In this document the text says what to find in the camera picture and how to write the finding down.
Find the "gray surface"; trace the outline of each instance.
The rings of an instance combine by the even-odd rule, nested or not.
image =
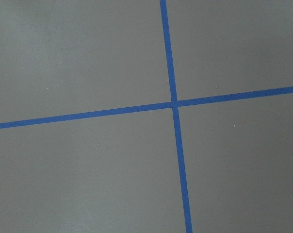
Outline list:
[[[167,0],[178,98],[293,86],[293,0]]]
[[[0,130],[0,233],[182,233],[171,110]]]
[[[293,233],[293,94],[183,107],[180,119],[193,232]]]
[[[159,1],[0,0],[0,122],[170,100]]]

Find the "floor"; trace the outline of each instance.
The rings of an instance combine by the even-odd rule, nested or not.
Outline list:
[[[0,0],[0,233],[293,233],[293,0]]]

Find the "blue tape line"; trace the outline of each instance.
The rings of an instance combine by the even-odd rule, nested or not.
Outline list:
[[[176,137],[176,145],[177,145],[177,156],[178,156],[185,228],[187,233],[192,233],[193,231],[192,231],[190,201],[189,201],[189,194],[188,194],[188,188],[187,188],[185,161],[184,161],[184,154],[183,154],[183,144],[182,144],[181,126],[180,126],[178,108],[173,107],[172,113],[173,113],[174,126],[175,126],[175,137]]]
[[[171,102],[0,123],[0,129],[171,108]]]
[[[165,42],[165,50],[166,50],[170,96],[171,96],[172,103],[177,103],[178,101],[177,87],[176,87],[176,80],[175,80],[174,62],[172,58],[166,0],[161,0],[160,3],[161,3],[162,24],[163,24],[163,34],[164,34],[164,42]]]
[[[183,201],[185,228],[187,233],[192,233],[193,230],[192,230],[192,221],[191,221],[191,211],[190,211],[189,194],[188,194],[187,181],[186,181],[181,126],[180,126],[180,118],[179,118],[179,110],[178,110],[177,88],[176,88],[175,71],[174,71],[174,65],[173,65],[173,56],[172,56],[172,50],[171,50],[166,1],[161,0],[160,4],[161,4],[161,13],[162,13],[163,34],[164,34],[165,49],[166,49],[170,96],[171,96],[171,102],[172,102],[172,113],[173,113],[173,120],[174,120],[174,127],[175,127],[175,137],[176,137],[178,164],[179,164],[179,175],[180,175],[181,193],[182,193],[182,201]]]
[[[204,98],[197,98],[197,99],[191,99],[191,100],[180,100],[178,101],[178,106],[183,107],[183,106],[191,106],[191,105],[197,105],[197,104],[225,102],[225,101],[232,101],[232,100],[243,100],[243,99],[283,95],[283,94],[290,94],[290,93],[293,93],[293,86],[276,88],[276,89],[268,89],[268,90],[262,90],[262,91],[243,92],[243,93],[229,94],[229,95],[222,95],[222,96],[204,97]]]

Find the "blue tape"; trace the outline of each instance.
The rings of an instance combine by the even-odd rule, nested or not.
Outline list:
[[[176,137],[176,147],[177,147],[185,228],[187,233],[192,233],[193,230],[192,230],[192,221],[191,221],[191,211],[190,211],[189,194],[188,194],[187,181],[186,181],[181,126],[180,126],[180,118],[179,118],[179,110],[178,110],[177,87],[176,87],[175,71],[174,71],[174,65],[173,65],[173,56],[172,56],[172,50],[171,50],[166,1],[161,0],[160,4],[161,4],[161,13],[162,13],[163,34],[164,34],[165,49],[166,49],[170,96],[171,96],[171,102],[172,102],[172,113],[173,113],[173,120],[174,120],[174,127],[175,127],[175,137]]]
[[[266,96],[275,96],[275,95],[284,95],[293,93],[293,86],[291,87],[283,87],[283,88],[276,88],[276,89],[268,89],[262,91],[251,91],[251,92],[243,92],[237,94],[229,94],[229,95],[222,95],[222,96],[212,96],[212,97],[204,97],[204,98],[197,98],[191,100],[180,100],[178,101],[178,106],[191,106],[197,104],[206,104],[206,103],[216,103],[216,102],[225,102],[225,101],[232,101],[232,100],[242,100],[242,99],[251,99],[251,98],[258,98],[258,97],[266,97]]]
[[[177,87],[176,87],[176,80],[175,80],[174,62],[172,58],[166,0],[161,0],[160,3],[161,3],[162,24],[163,24],[163,34],[164,34],[164,42],[165,42],[165,50],[166,50],[168,78],[169,78],[169,86],[170,86],[170,96],[171,96],[172,103],[177,103],[178,101]]]
[[[171,102],[0,123],[0,129],[171,108]]]

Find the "painter's tape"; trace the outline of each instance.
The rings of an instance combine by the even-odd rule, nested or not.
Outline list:
[[[222,95],[222,96],[211,96],[211,97],[197,98],[197,99],[191,99],[191,100],[180,100],[178,101],[178,106],[183,107],[183,106],[191,106],[191,105],[206,104],[206,103],[216,103],[216,102],[225,102],[225,101],[232,101],[232,100],[243,100],[243,99],[251,99],[251,98],[266,97],[266,96],[284,95],[284,94],[290,94],[290,93],[293,93],[293,86],[261,90],[261,91],[243,92],[243,93],[236,93],[236,94],[229,94],[229,95]]]
[[[171,49],[166,1],[161,0],[160,4],[161,4],[163,34],[164,34],[166,59],[167,59],[168,78],[169,78],[169,86],[170,86],[170,96],[171,96],[171,102],[172,102],[172,112],[173,112],[173,120],[174,120],[174,127],[175,127],[175,137],[176,137],[178,164],[179,164],[179,175],[180,175],[185,229],[187,233],[192,233],[193,230],[192,230],[192,221],[191,221],[191,211],[190,211],[189,194],[188,194],[187,182],[186,182],[186,171],[185,171],[185,162],[184,162],[184,155],[183,155],[181,126],[180,126],[180,118],[179,118],[179,110],[178,110],[177,87],[176,87],[175,71],[174,71],[173,56],[172,56],[172,49]]]
[[[0,123],[0,129],[171,108],[171,102]]]

